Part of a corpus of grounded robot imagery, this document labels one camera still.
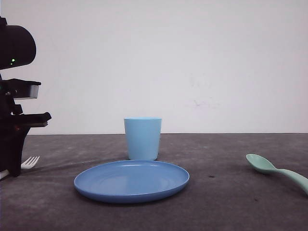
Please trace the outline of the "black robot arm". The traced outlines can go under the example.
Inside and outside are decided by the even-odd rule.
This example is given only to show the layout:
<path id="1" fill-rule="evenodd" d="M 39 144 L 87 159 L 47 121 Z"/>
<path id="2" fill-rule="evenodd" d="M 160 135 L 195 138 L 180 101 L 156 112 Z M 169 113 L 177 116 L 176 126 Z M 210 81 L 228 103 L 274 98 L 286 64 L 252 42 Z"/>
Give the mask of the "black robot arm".
<path id="1" fill-rule="evenodd" d="M 0 68 L 8 69 L 33 62 L 36 44 L 32 35 L 22 26 L 8 25 L 0 19 Z M 39 157 L 30 157 L 22 163 L 25 138 L 31 128 L 45 127 L 51 119 L 43 114 L 23 113 L 15 103 L 20 99 L 35 99 L 41 85 L 36 81 L 8 79 L 0 81 L 0 177 L 18 177 L 22 169 L 32 168 Z"/>

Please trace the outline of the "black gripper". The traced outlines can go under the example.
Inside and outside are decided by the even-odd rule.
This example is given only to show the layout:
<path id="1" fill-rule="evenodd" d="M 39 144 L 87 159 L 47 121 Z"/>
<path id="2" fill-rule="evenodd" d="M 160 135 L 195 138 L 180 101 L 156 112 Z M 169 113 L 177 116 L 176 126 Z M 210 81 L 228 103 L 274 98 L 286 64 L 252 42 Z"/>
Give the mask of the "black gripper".
<path id="1" fill-rule="evenodd" d="M 8 170 L 18 177 L 21 173 L 22 151 L 30 128 L 45 127 L 51 119 L 48 112 L 24 114 L 22 106 L 13 98 L 16 78 L 0 81 L 0 170 Z"/>

